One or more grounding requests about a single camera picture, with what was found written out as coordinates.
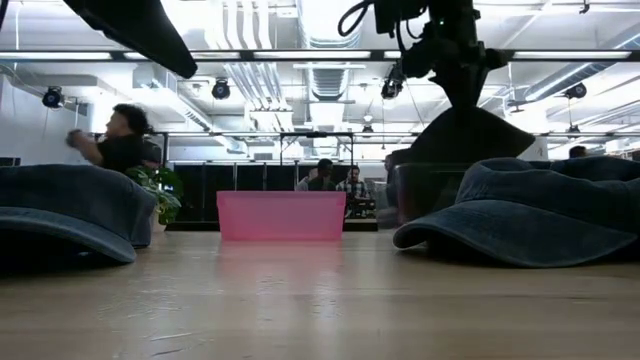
white wall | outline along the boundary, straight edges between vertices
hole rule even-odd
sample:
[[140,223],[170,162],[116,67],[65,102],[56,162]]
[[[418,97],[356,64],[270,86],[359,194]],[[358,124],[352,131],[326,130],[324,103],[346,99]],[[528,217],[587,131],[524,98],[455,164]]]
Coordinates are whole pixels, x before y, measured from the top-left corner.
[[536,141],[518,156],[518,159],[525,161],[547,161],[549,160],[549,144],[546,137],[537,137]]
[[22,165],[86,163],[64,140],[75,127],[88,131],[87,117],[79,115],[76,126],[75,112],[45,108],[4,76],[0,83],[0,157],[21,158]]

security camera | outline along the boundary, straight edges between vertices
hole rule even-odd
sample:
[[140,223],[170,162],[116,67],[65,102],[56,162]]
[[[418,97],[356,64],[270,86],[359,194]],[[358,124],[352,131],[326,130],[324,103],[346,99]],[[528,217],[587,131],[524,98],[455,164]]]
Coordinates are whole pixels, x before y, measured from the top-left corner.
[[42,96],[42,105],[49,109],[60,109],[64,106],[64,96],[62,88],[59,86],[49,86],[47,92]]
[[389,70],[389,74],[384,79],[384,84],[382,85],[382,92],[380,95],[385,100],[395,99],[400,92],[402,91],[402,83],[405,81],[406,77],[402,73],[402,70],[398,64],[394,64]]
[[214,99],[224,100],[231,95],[227,82],[227,79],[216,79],[216,84],[213,85],[213,90],[211,91],[211,95],[213,95]]
[[564,92],[564,96],[567,99],[582,99],[586,95],[587,87],[583,83],[578,83]]

plastic container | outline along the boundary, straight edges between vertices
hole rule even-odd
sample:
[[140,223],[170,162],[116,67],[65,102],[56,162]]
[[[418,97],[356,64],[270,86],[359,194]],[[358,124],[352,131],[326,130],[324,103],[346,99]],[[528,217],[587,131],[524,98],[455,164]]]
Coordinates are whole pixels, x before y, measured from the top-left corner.
[[344,192],[218,191],[226,241],[338,241]]

man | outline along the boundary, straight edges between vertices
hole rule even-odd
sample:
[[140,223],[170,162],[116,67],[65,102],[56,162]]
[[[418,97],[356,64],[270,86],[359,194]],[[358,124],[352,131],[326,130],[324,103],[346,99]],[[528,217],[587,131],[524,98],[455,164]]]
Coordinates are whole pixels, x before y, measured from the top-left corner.
[[124,173],[129,168],[144,165],[143,136],[152,131],[144,110],[130,104],[118,104],[107,123],[104,141],[96,143],[80,130],[73,130],[67,136],[67,144],[90,163]]
[[333,162],[329,159],[318,161],[318,176],[308,183],[309,191],[336,191],[336,184],[331,182]]
[[587,156],[587,148],[584,146],[578,145],[569,149],[569,159],[575,159],[585,156]]
[[142,141],[142,164],[157,170],[162,165],[162,149],[150,139]]
[[296,185],[296,191],[309,191],[309,181],[315,179],[317,176],[317,168],[309,170],[309,175],[305,176],[304,179],[300,180],[298,185]]
[[347,196],[352,195],[356,199],[369,198],[369,189],[367,189],[367,184],[360,180],[360,168],[357,165],[349,170],[347,179],[341,181],[336,190],[344,191],[347,193]]

ceiling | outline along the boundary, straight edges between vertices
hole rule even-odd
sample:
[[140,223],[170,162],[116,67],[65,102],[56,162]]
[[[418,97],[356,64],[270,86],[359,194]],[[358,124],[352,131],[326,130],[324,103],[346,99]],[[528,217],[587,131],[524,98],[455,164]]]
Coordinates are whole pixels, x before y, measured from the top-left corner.
[[[301,48],[310,44],[313,46],[313,41],[310,42],[301,35],[300,26],[303,26],[311,37],[315,36],[315,39],[335,40],[338,35],[333,29],[336,28],[338,18],[344,9],[355,4],[353,0],[328,0],[323,2],[323,6],[306,5],[312,2],[313,0],[297,2],[298,5],[307,6],[304,8],[306,13],[301,11],[302,17],[296,16],[298,11],[294,0],[268,2],[268,34],[274,48]],[[212,41],[208,36],[213,29],[209,27],[217,22],[215,19],[219,14],[213,13],[211,1],[165,0],[163,3],[170,19],[176,29],[181,32],[190,49],[212,48]],[[228,24],[231,11],[229,6],[233,6],[233,3],[226,0],[222,3],[225,8],[225,23]],[[638,16],[640,3],[638,1],[604,0],[590,3],[590,11],[580,15],[582,1],[561,3],[537,0],[476,1],[476,8],[482,13],[481,20],[477,22],[478,37],[487,47],[566,50],[611,48],[611,39],[619,37],[620,34],[625,32],[640,34],[640,17]],[[236,46],[251,48],[252,43],[259,38],[258,12],[262,3],[259,0],[245,0],[238,1],[236,4],[239,6],[237,34],[240,40]],[[254,7],[252,26],[254,26],[255,39],[247,39],[243,34],[245,24],[243,5],[247,4],[252,4]],[[412,20],[409,25],[412,32],[420,33],[424,21],[425,19]],[[232,42],[228,32],[227,39]],[[369,11],[366,15],[358,41],[356,45],[364,49],[397,48],[395,40],[376,34],[373,11]],[[0,33],[0,48],[22,51],[122,50],[118,44],[90,29],[62,1],[58,0],[12,1]],[[404,91],[396,99],[383,102],[380,97],[380,88],[389,71],[390,63],[354,64],[359,68],[348,71],[348,78],[343,84],[344,92],[339,98],[340,104],[337,104],[340,109],[330,109],[329,106],[314,107],[318,104],[315,104],[317,99],[309,91],[309,85],[312,85],[311,71],[297,69],[303,64],[274,63],[271,65],[275,70],[274,74],[278,79],[283,100],[291,110],[287,112],[290,124],[297,129],[326,126],[329,123],[326,119],[320,119],[324,116],[318,114],[327,112],[327,114],[331,113],[332,119],[329,125],[334,131],[349,129],[360,131],[365,124],[365,115],[371,115],[371,122],[376,132],[421,131],[435,116],[449,107],[443,91],[426,78],[409,79]],[[582,124],[580,128],[583,132],[615,131],[623,126],[623,131],[637,131],[634,124],[640,125],[640,107],[633,104],[638,100],[637,94],[640,90],[640,82],[636,81],[640,79],[640,64],[637,63],[615,64],[586,78],[583,83],[588,89],[587,96],[573,100],[571,104],[566,98],[549,96],[524,105],[522,107],[524,112],[514,113],[514,108],[505,105],[505,100],[519,96],[520,92],[526,91],[551,75],[561,74],[559,71],[563,71],[567,65],[567,63],[518,62],[512,63],[510,67],[495,70],[487,79],[479,104],[506,117],[517,126],[533,132],[565,131],[569,127],[570,120]],[[185,120],[180,111],[176,111],[174,107],[167,106],[158,99],[154,101],[149,96],[142,96],[139,89],[136,89],[135,81],[132,80],[136,67],[136,64],[131,63],[34,63],[20,64],[16,71],[32,79],[33,83],[29,84],[32,87],[46,85],[44,80],[41,84],[38,84],[37,80],[47,79],[52,75],[90,75],[104,84],[100,87],[100,91],[87,87],[85,90],[73,90],[73,94],[67,95],[93,104],[110,104],[113,101],[122,100],[136,101],[144,104],[150,111],[159,129],[175,132],[200,129],[197,125]],[[178,96],[186,99],[188,105],[210,120],[216,129],[252,130],[256,122],[248,120],[250,116],[246,113],[247,101],[241,89],[235,86],[235,79],[229,73],[229,68],[228,65],[221,63],[199,64],[196,76],[187,81],[179,81],[176,89]],[[231,95],[226,100],[214,100],[211,96],[211,88],[216,78],[220,77],[230,78],[229,82],[232,85]],[[258,78],[258,82],[266,87],[264,77]],[[613,116],[604,120],[599,119],[625,105],[627,105],[625,111],[618,111],[619,114],[614,113]],[[561,145],[567,141],[569,141],[567,138],[552,141],[551,154],[555,151],[564,156],[568,145]],[[584,139],[581,142],[595,147],[601,146],[604,141],[605,139]]]

